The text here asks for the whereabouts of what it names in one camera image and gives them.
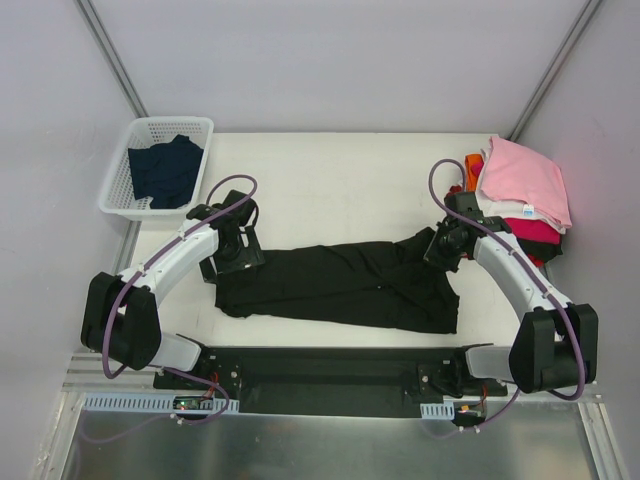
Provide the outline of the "magenta t shirt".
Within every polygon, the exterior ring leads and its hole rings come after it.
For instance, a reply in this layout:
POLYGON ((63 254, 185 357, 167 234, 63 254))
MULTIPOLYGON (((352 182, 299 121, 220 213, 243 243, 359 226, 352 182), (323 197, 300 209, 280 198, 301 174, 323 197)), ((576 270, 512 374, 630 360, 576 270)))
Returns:
POLYGON ((560 245, 562 234, 542 220, 505 218, 513 234, 521 240, 560 245))

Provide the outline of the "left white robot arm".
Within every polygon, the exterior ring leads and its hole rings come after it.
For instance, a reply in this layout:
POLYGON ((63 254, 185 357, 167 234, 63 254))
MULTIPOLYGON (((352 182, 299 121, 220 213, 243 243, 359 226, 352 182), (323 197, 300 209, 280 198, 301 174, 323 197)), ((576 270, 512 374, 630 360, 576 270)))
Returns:
POLYGON ((170 239, 136 267, 90 282, 80 340, 132 370, 148 366, 175 369, 192 389, 205 386, 212 366, 204 347, 178 334, 164 333, 158 307, 169 292, 198 268, 206 283, 264 263, 255 225, 257 203, 237 190, 222 203, 200 204, 170 239))

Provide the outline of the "red t shirt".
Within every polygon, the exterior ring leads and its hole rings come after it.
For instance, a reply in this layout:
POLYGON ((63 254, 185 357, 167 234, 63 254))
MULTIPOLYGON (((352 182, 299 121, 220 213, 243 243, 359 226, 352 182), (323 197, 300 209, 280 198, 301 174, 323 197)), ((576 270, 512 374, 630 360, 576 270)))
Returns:
MULTIPOLYGON (((467 192, 461 185, 451 186, 449 191, 444 197, 444 203, 447 207, 455 210, 454 199, 456 200, 470 200, 475 202, 475 193, 467 192)), ((546 244, 536 241, 530 241, 525 239, 518 240, 519 246, 523 249, 526 256, 533 262, 537 268, 541 268, 546 260, 552 258, 552 253, 555 252, 555 246, 553 244, 546 244)))

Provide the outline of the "pink t shirt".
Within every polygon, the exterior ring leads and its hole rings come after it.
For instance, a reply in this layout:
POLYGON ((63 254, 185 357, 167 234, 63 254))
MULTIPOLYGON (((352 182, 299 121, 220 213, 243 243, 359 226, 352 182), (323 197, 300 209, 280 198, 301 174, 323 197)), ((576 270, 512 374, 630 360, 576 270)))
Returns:
POLYGON ((534 205, 558 223, 572 227, 560 168, 547 157, 517 143, 492 136, 482 190, 496 201, 534 205))

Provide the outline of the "white plastic laundry basket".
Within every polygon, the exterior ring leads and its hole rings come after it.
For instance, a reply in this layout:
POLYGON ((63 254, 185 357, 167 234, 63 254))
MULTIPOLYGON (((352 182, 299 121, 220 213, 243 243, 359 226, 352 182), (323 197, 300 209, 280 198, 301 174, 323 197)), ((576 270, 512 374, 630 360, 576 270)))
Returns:
POLYGON ((98 205, 102 212, 124 217, 131 221, 182 218, 199 198, 209 152, 212 145, 214 122, 198 116, 152 116, 131 122, 119 140, 103 181, 98 205), (129 149, 148 149, 156 144, 169 143, 176 135, 189 138, 203 150, 193 192, 179 208, 152 209, 152 199, 134 198, 129 164, 129 149))

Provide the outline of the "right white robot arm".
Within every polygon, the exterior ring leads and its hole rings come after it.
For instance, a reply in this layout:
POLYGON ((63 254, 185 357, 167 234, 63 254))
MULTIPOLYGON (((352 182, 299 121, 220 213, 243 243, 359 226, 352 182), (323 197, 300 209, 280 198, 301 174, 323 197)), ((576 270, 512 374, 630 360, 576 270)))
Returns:
POLYGON ((427 247, 426 263, 455 272, 462 259, 479 264, 509 301, 520 322, 509 346, 466 348, 465 361, 449 373, 452 388, 470 395, 486 378, 516 385, 523 393, 549 392, 568 398, 597 373, 599 319, 588 304, 576 304, 559 292, 520 248, 500 217, 487 217, 474 193, 448 196, 446 216, 427 247))

